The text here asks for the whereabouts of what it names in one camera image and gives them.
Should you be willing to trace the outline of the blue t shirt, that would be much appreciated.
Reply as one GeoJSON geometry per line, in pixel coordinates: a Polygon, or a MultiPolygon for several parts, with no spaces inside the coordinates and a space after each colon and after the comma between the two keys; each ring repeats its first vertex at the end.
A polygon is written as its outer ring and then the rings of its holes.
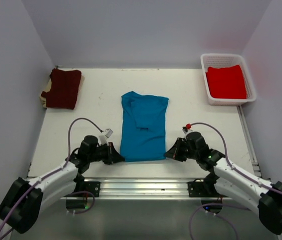
{"type": "Polygon", "coordinates": [[[166,152],[169,99],[130,91],[121,96],[123,109],[120,154],[126,162],[159,161],[166,152]]]}

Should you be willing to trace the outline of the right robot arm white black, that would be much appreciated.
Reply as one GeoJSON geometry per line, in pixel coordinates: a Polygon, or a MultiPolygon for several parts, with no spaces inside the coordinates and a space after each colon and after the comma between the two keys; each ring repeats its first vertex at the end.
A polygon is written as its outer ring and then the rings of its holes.
{"type": "Polygon", "coordinates": [[[205,194],[230,197],[254,212],[269,231],[282,233],[282,182],[272,183],[243,170],[225,154],[209,148],[199,132],[177,138],[165,157],[179,162],[195,160],[209,172],[210,180],[203,184],[205,194]]]}

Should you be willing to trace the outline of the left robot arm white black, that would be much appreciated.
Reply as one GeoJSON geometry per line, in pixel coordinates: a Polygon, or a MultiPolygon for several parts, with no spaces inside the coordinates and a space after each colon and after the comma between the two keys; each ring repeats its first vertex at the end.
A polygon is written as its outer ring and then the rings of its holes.
{"type": "Polygon", "coordinates": [[[0,204],[0,219],[23,234],[35,224],[45,208],[66,195],[83,194],[83,173],[91,163],[111,165],[124,160],[112,142],[99,144],[97,137],[87,135],[65,163],[54,170],[30,180],[21,177],[15,180],[0,204]]]}

